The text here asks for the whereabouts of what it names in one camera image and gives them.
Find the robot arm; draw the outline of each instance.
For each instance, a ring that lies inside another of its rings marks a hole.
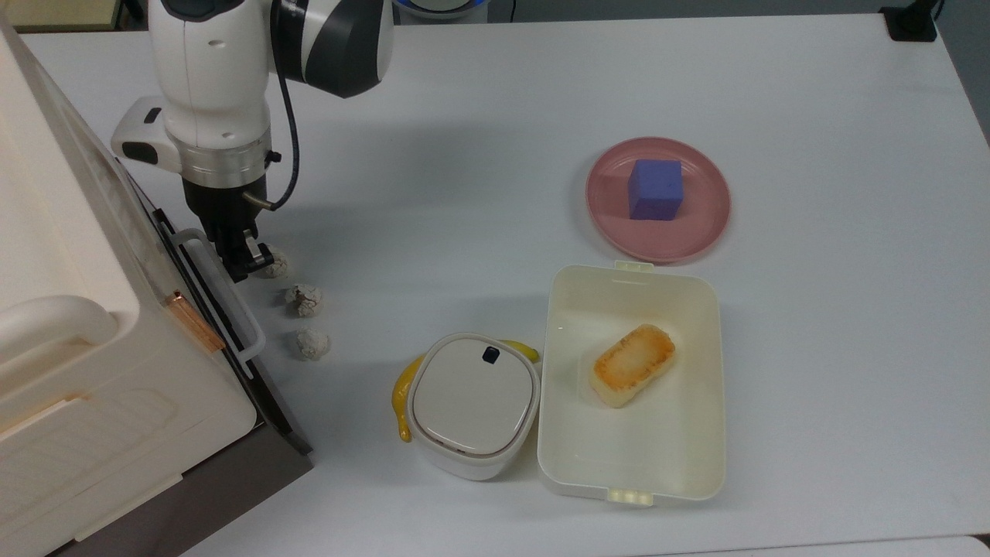
[[[162,96],[128,111],[112,147],[179,173],[186,203],[228,273],[244,279],[272,261],[254,223],[262,207],[275,205],[264,201],[265,171],[279,159],[264,100],[270,62],[280,80],[344,98],[366,91],[391,56],[391,4],[150,0],[148,28]]]

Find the white oven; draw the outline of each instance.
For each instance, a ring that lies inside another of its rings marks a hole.
[[[37,557],[261,425],[308,447],[201,233],[171,230],[2,15],[0,32],[0,555]]]

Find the pink plate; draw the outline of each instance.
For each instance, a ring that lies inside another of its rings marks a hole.
[[[639,159],[681,161],[684,200],[673,220],[629,218],[626,183]],[[665,138],[624,141],[605,152],[588,174],[588,212],[615,247],[644,261],[675,263],[715,244],[729,223],[732,201],[719,169],[694,148]]]

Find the black cable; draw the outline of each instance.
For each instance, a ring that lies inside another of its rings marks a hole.
[[[279,14],[281,11],[278,9],[281,6],[281,0],[272,0],[271,2],[271,14],[269,16],[270,20],[270,33],[271,33],[271,54],[275,61],[275,75],[278,76],[278,88],[282,91],[282,101],[285,102],[285,116],[289,120],[289,137],[292,140],[292,177],[289,178],[289,185],[285,186],[285,192],[282,196],[278,198],[274,203],[262,199],[257,199],[250,194],[245,193],[245,199],[248,202],[254,203],[262,208],[268,209],[269,211],[276,211],[289,200],[292,196],[292,192],[296,189],[296,181],[299,179],[299,134],[296,131],[296,116],[292,112],[292,100],[289,98],[289,87],[285,84],[285,72],[282,70],[281,62],[281,49],[277,47],[275,42],[277,41],[277,32],[279,24]]]

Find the oven handle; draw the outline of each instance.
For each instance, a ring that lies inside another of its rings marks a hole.
[[[56,340],[80,338],[100,345],[117,334],[117,320],[102,305],[68,294],[37,297],[0,311],[0,364]]]
[[[261,330],[261,326],[257,324],[257,320],[254,318],[254,314],[251,313],[251,310],[248,308],[245,300],[241,297],[241,293],[238,292],[237,288],[234,286],[234,281],[231,280],[230,275],[227,274],[227,271],[224,268],[224,263],[220,261],[220,256],[218,256],[217,251],[213,249],[213,245],[210,244],[210,241],[206,238],[206,234],[202,230],[196,228],[187,228],[172,235],[172,244],[175,247],[185,244],[190,240],[200,242],[203,244],[203,247],[206,248],[204,251],[209,254],[210,259],[217,266],[217,269],[221,271],[220,275],[224,278],[224,282],[234,295],[234,300],[241,306],[241,310],[244,312],[247,322],[254,332],[254,343],[249,346],[245,346],[243,350],[235,350],[234,352],[237,355],[238,360],[240,360],[242,364],[245,364],[248,360],[260,354],[261,350],[264,349],[264,332]]]

